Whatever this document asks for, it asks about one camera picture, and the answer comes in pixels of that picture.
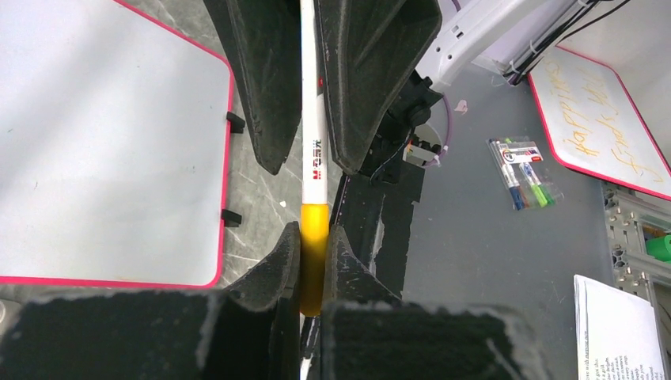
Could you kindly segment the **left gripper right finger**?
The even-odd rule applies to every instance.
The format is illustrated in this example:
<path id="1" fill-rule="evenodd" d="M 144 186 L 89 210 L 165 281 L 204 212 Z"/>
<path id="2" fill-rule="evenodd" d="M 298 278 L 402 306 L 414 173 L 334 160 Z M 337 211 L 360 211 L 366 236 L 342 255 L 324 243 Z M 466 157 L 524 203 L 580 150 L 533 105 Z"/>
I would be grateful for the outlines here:
<path id="1" fill-rule="evenodd" d="M 540 341 L 506 306 L 405 302 L 353 254 L 328 243 L 320 316 L 323 379 L 549 379 Z"/>

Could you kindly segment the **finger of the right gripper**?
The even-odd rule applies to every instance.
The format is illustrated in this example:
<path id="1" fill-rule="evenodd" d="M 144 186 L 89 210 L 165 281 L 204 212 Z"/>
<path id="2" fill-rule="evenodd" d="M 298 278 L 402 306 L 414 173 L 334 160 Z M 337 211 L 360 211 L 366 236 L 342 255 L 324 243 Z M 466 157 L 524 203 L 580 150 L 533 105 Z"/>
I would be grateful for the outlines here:
<path id="1" fill-rule="evenodd" d="M 276 175 L 301 119 L 297 1 L 205 0 L 233 70 L 259 165 Z"/>
<path id="2" fill-rule="evenodd" d="M 435 0 L 317 1 L 315 11 L 332 160 L 354 174 L 442 12 Z"/>

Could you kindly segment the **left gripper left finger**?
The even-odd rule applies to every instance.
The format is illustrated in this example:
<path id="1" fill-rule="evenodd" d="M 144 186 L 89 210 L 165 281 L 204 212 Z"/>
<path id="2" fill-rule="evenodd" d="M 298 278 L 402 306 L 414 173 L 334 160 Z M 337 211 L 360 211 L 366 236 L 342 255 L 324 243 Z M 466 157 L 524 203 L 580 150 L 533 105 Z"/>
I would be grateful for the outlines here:
<path id="1" fill-rule="evenodd" d="M 25 304 L 1 341 L 4 379 L 296 379 L 298 224 L 209 291 L 62 293 Z"/>

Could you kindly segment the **yellow marker cap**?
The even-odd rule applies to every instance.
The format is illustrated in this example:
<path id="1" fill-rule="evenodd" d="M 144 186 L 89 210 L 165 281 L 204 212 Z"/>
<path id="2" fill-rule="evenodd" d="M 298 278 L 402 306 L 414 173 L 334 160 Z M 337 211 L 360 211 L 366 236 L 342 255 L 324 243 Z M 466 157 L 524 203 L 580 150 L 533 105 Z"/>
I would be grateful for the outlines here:
<path id="1" fill-rule="evenodd" d="M 328 250 L 329 208 L 327 204 L 303 204 L 300 221 L 300 311 L 306 317 L 320 314 L 325 259 Z"/>

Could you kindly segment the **white marker pen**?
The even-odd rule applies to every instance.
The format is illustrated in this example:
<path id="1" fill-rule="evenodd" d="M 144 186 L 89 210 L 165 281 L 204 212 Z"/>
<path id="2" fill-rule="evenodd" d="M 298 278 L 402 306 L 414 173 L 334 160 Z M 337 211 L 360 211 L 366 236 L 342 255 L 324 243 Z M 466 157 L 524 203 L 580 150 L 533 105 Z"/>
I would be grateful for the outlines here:
<path id="1" fill-rule="evenodd" d="M 320 94 L 316 13 L 313 1 L 301 0 L 301 130 L 303 204 L 328 204 L 328 134 Z"/>

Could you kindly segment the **pink framed whiteboard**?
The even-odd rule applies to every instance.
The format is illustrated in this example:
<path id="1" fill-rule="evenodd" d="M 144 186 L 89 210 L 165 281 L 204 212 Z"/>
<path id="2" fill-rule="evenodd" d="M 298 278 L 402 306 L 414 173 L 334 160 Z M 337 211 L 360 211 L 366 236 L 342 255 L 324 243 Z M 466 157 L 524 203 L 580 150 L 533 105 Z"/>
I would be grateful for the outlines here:
<path id="1" fill-rule="evenodd" d="M 2 283 L 213 286 L 233 87 L 124 2 L 2 2 Z"/>

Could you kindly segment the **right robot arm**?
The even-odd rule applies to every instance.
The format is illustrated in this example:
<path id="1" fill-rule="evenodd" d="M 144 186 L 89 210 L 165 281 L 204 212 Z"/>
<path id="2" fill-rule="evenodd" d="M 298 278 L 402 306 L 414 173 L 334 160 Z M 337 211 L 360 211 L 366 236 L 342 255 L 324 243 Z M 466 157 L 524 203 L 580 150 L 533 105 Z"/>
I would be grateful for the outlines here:
<path id="1" fill-rule="evenodd" d="M 259 164 L 277 173 L 303 134 L 303 184 L 324 200 L 328 163 L 379 176 L 461 68 L 537 7 L 469 1 L 208 1 Z"/>

